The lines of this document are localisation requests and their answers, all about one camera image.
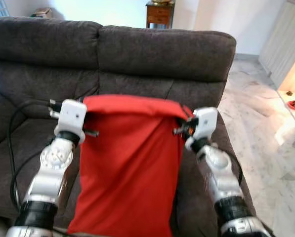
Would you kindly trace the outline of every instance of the red fabric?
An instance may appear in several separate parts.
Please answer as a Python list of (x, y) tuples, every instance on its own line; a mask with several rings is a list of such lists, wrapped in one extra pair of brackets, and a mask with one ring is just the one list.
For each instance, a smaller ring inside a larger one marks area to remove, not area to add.
[(170, 237), (184, 144), (172, 130), (186, 113), (174, 101), (137, 96), (90, 96), (84, 103), (85, 128), (100, 134), (81, 146), (82, 191), (69, 233)]

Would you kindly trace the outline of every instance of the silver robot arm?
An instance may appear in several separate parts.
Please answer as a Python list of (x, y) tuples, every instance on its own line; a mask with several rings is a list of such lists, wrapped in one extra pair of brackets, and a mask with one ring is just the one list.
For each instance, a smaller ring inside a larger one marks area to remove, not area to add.
[(185, 147), (197, 155), (206, 191), (218, 216), (221, 236), (273, 237), (272, 231), (250, 213), (238, 179), (232, 172), (230, 156), (210, 141), (216, 122), (216, 108), (197, 109), (194, 117), (174, 130), (174, 134), (182, 134)]
[(7, 237), (53, 237), (57, 211), (64, 209), (73, 182), (71, 163), (75, 147), (85, 138), (83, 132), (86, 105), (65, 100), (58, 118), (55, 139), (40, 156), (40, 169), (33, 178), (21, 204), (20, 213)]

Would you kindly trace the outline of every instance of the table drawer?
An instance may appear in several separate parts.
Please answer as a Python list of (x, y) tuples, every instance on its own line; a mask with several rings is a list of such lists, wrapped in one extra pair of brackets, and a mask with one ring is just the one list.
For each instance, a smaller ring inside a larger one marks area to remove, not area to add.
[(164, 7), (150, 6), (147, 8), (147, 14), (154, 15), (154, 16), (169, 16), (170, 11), (171, 11), (171, 8), (164, 8)]
[(168, 16), (149, 16), (149, 22), (156, 23), (156, 24), (167, 24), (169, 21)]

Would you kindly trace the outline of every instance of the cabinet door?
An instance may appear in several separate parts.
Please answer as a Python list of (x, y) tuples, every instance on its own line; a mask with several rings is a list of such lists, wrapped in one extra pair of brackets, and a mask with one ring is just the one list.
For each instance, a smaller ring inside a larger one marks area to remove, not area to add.
[(284, 4), (259, 61), (279, 87), (295, 63), (295, 4)]

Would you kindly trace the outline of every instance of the wire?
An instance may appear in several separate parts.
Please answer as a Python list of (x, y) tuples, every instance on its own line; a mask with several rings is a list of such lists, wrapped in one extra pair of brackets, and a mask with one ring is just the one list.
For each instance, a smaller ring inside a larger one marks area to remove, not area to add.
[(270, 229), (264, 222), (261, 221), (261, 223), (264, 226), (264, 228), (268, 231), (268, 233), (271, 235), (271, 237), (276, 237), (272, 229)]
[[(30, 105), (42, 105), (42, 106), (46, 106), (48, 107), (49, 103), (48, 101), (44, 101), (44, 100), (29, 100), (26, 101), (24, 103), (22, 103), (13, 113), (13, 115), (11, 116), (10, 122), (9, 122), (9, 126), (8, 126), (8, 130), (7, 130), (7, 143), (8, 143), (8, 150), (9, 150), (9, 159), (10, 159), (10, 166), (11, 166), (11, 174), (12, 176), (14, 176), (15, 174), (15, 162), (14, 162), (14, 154), (13, 154), (13, 149), (12, 149), (12, 141), (11, 141), (11, 129), (12, 129), (12, 123), (14, 121), (14, 119), (16, 118), (17, 114), (22, 111), (22, 109), (24, 109), (27, 106)], [(17, 180), (16, 180), (16, 176), (15, 176), (15, 180), (14, 180), (14, 185), (12, 186), (13, 190), (12, 192), (14, 193), (12, 195), (12, 197), (15, 198), (15, 203), (14, 200), (12, 200), (13, 205), (15, 205), (16, 209), (20, 209), (20, 203), (19, 203), (19, 195), (18, 195), (18, 186), (17, 186)]]
[(27, 158), (21, 165), (19, 168), (17, 168), (17, 170), (15, 171), (15, 173), (12, 175), (12, 179), (11, 179), (11, 183), (10, 183), (10, 198), (12, 201), (12, 204), (14, 205), (14, 207), (16, 209), (18, 209), (18, 211), (20, 210), (20, 208), (18, 208), (19, 203), (17, 203), (16, 200), (16, 196), (14, 195), (14, 186), (15, 186), (15, 182), (16, 182), (16, 177), (17, 175), (20, 173), (21, 169), (30, 161), (32, 160), (35, 156), (37, 156), (39, 153), (41, 153), (42, 150), (34, 153), (33, 155), (31, 155), (29, 158)]
[(197, 228), (198, 229), (198, 231), (201, 233), (201, 235), (203, 236), (203, 237), (207, 237), (206, 235), (205, 235), (205, 233), (203, 233), (203, 231), (198, 227)]
[(242, 170), (242, 166), (241, 166), (240, 162), (238, 161), (236, 156), (234, 156), (231, 152), (226, 151), (226, 150), (222, 150), (222, 149), (220, 149), (220, 150), (223, 152), (226, 152), (230, 156), (230, 158), (237, 164), (238, 170), (239, 170), (238, 183), (241, 185), (242, 180), (243, 180), (243, 170)]

